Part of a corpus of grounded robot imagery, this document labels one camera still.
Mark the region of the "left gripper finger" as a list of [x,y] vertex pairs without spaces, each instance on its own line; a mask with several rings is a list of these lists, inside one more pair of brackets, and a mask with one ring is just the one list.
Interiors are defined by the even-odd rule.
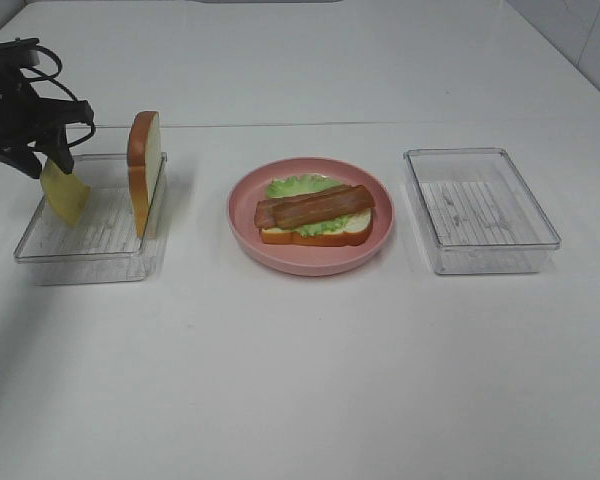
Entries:
[[65,126],[54,126],[44,131],[35,141],[35,149],[44,153],[64,174],[71,174],[74,159],[70,152]]
[[42,165],[28,146],[4,146],[1,148],[2,162],[24,173],[30,178],[39,178]]

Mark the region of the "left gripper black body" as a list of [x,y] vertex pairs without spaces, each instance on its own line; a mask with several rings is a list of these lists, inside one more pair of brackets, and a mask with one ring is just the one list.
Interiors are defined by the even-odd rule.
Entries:
[[37,157],[35,141],[54,126],[66,127],[70,149],[94,136],[94,112],[57,80],[62,68],[37,38],[0,43],[0,161],[4,146],[28,145]]

